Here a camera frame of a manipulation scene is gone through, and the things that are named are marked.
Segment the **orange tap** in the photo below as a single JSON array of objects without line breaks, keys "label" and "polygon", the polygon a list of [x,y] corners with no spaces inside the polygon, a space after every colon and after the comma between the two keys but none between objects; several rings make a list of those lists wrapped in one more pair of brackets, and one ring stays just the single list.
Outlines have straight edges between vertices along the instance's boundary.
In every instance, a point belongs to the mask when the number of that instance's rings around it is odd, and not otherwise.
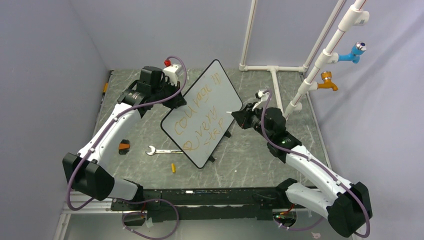
[{"label": "orange tap", "polygon": [[331,89],[334,92],[338,90],[337,85],[332,82],[333,76],[330,71],[323,71],[320,76],[323,83],[317,84],[318,89]]}]

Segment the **orange black clamp tool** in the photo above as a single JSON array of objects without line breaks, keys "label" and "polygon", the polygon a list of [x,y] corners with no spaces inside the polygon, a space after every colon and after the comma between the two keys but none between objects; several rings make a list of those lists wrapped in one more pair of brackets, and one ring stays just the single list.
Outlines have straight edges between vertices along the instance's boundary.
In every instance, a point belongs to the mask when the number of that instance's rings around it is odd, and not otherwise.
[{"label": "orange black clamp tool", "polygon": [[128,139],[123,139],[118,146],[118,154],[126,155],[130,151],[131,145]]}]

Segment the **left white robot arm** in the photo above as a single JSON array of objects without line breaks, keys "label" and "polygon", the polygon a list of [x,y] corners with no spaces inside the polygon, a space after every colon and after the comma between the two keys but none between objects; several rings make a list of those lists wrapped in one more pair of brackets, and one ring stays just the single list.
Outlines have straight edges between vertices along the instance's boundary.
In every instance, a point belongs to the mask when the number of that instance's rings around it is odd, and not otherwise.
[{"label": "left white robot arm", "polygon": [[64,156],[62,164],[68,189],[99,201],[122,199],[129,209],[139,209],[144,203],[143,186],[112,176],[107,166],[129,130],[153,105],[162,104],[169,109],[186,105],[181,93],[184,83],[178,80],[186,74],[180,64],[164,69],[143,67],[139,79],[119,95],[112,113],[94,137],[78,153]]}]

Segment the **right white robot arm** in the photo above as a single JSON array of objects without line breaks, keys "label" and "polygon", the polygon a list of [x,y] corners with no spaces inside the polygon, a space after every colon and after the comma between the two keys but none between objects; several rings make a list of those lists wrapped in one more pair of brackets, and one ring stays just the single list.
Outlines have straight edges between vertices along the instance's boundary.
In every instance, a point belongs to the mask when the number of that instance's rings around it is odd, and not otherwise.
[{"label": "right white robot arm", "polygon": [[287,208],[301,205],[326,219],[333,230],[345,238],[359,235],[359,228],[370,227],[372,206],[368,188],[341,177],[313,156],[286,129],[286,119],[279,108],[256,108],[249,103],[244,109],[231,112],[242,129],[253,129],[263,136],[270,153],[295,168],[316,187],[315,190],[294,179],[277,186],[276,203]]}]

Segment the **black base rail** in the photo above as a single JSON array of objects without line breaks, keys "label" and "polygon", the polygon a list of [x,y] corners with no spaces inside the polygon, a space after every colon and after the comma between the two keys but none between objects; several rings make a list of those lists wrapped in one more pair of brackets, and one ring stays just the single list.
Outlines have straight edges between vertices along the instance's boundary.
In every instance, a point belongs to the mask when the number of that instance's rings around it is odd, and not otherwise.
[{"label": "black base rail", "polygon": [[302,213],[312,216],[305,207],[290,203],[276,187],[145,189],[143,197],[133,204],[113,199],[111,210],[142,213],[125,218],[125,223],[131,226],[147,219],[160,223],[179,217],[181,221],[277,220],[291,227]]}]

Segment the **blue tap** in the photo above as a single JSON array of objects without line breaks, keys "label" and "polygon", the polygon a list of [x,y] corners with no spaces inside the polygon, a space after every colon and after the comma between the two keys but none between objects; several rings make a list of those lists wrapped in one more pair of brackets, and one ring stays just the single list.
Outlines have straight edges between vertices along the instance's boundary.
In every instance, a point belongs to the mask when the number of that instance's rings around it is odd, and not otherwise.
[{"label": "blue tap", "polygon": [[350,53],[338,56],[338,62],[352,62],[357,64],[360,61],[361,55],[367,50],[367,45],[364,42],[356,42],[351,48]]}]

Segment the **black-framed whiteboard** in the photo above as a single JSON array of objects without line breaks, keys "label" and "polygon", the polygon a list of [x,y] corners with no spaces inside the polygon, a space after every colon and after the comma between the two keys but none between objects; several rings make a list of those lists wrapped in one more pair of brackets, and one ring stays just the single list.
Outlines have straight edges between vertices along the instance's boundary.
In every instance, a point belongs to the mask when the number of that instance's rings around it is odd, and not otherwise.
[{"label": "black-framed whiteboard", "polygon": [[218,59],[213,60],[183,95],[186,105],[172,109],[162,131],[199,169],[212,156],[243,102]]}]

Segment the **silver wrench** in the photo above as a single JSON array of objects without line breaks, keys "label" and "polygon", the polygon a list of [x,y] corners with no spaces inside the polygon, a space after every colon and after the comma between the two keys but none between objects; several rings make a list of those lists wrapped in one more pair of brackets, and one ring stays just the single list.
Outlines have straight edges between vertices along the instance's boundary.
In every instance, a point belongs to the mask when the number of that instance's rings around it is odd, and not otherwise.
[{"label": "silver wrench", "polygon": [[179,149],[158,149],[152,145],[150,145],[149,148],[150,150],[145,152],[148,156],[153,156],[156,154],[183,154],[183,151]]}]

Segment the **white pvc pipe frame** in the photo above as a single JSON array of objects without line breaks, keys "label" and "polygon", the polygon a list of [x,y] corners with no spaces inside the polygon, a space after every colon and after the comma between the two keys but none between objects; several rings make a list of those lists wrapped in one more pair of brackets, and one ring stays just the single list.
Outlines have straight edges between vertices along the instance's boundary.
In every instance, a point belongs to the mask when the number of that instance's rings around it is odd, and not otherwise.
[{"label": "white pvc pipe frame", "polygon": [[228,74],[235,83],[252,72],[237,68],[238,60],[248,67],[278,66],[312,71],[314,62],[336,32],[353,0],[226,0],[225,25],[235,40],[236,55]]}]

